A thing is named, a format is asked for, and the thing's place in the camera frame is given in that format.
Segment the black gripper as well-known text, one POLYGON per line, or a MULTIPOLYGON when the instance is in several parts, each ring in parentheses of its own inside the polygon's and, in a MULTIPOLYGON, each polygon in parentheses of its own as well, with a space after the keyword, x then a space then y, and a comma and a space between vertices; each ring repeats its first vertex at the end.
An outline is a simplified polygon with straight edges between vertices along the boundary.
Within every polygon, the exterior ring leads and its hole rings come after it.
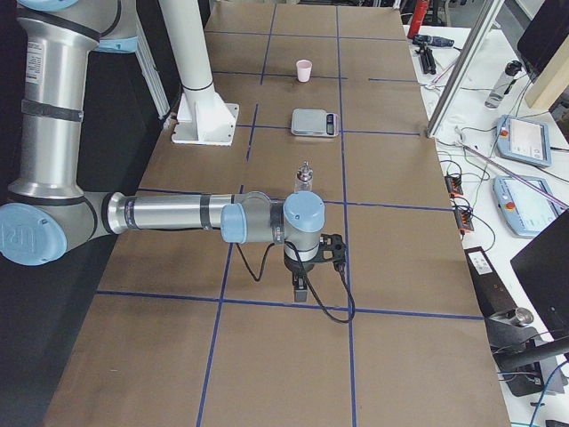
POLYGON ((293 274, 293 299, 304 303, 308 299, 306 277, 317 263, 321 262, 321 250, 314 247, 309 251, 295 250, 293 246, 284 247, 284 265, 293 274))

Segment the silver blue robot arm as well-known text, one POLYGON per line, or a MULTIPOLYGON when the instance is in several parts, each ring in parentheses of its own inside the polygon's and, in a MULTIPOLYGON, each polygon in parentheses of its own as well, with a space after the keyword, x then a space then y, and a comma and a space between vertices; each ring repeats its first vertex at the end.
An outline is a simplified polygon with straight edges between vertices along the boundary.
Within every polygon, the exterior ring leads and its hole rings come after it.
POLYGON ((135 52, 133 1, 21 1, 28 36, 19 178, 1 208, 1 252, 37 266, 100 236, 127 230, 217 230, 236 245, 282 246, 294 299, 314 293, 308 273, 323 260, 322 199, 299 190, 282 202, 258 191, 127 197, 76 182, 89 53, 135 52))

